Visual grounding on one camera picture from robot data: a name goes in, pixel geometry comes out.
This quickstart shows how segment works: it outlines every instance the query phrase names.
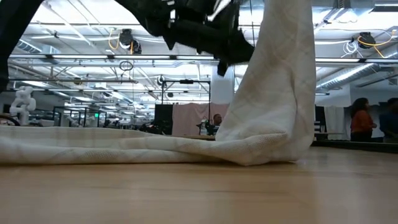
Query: wooden floor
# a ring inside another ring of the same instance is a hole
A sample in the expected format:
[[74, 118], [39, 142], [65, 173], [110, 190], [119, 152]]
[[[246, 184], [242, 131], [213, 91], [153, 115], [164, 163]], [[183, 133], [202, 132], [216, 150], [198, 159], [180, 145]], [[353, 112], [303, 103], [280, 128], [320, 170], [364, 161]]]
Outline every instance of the wooden floor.
[[0, 167], [0, 223], [398, 223], [398, 156], [297, 164]]

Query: white towel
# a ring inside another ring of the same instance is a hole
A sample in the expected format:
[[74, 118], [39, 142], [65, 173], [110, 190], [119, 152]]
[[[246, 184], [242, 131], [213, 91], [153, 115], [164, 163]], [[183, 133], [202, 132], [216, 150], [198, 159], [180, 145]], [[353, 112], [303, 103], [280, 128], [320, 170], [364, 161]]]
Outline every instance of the white towel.
[[215, 142], [103, 128], [0, 127], [0, 163], [295, 161], [313, 140], [311, 0], [270, 0]]

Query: orange shirt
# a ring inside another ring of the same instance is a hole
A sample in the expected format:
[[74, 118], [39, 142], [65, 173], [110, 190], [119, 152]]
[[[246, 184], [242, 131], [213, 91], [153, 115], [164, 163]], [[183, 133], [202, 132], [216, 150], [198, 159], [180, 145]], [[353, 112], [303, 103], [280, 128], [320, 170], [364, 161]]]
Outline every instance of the orange shirt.
[[372, 131], [373, 120], [369, 113], [365, 110], [356, 112], [351, 120], [351, 132], [368, 132]]

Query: person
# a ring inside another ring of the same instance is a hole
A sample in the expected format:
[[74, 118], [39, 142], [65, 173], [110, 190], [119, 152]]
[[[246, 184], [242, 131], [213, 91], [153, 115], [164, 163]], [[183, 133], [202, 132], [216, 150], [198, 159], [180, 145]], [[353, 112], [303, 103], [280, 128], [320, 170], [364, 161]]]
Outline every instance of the person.
[[351, 106], [351, 141], [371, 142], [373, 128], [372, 117], [368, 113], [369, 101], [366, 98], [359, 98]]
[[398, 98], [387, 101], [388, 113], [380, 115], [380, 130], [384, 133], [384, 143], [398, 144]]
[[213, 117], [213, 124], [215, 126], [220, 126], [221, 122], [223, 122], [223, 118], [221, 117], [221, 115], [220, 114], [215, 114], [214, 117]]

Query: pink curtain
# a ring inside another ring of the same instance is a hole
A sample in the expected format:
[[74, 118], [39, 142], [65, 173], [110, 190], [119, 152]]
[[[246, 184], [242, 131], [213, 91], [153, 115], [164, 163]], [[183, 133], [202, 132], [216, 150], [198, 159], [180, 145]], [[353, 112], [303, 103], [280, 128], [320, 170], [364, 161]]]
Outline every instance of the pink curtain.
[[210, 103], [209, 118], [209, 104], [174, 105], [172, 134], [174, 136], [199, 135], [197, 124], [200, 124], [203, 119], [213, 120], [215, 114], [220, 114], [224, 119], [228, 106]]

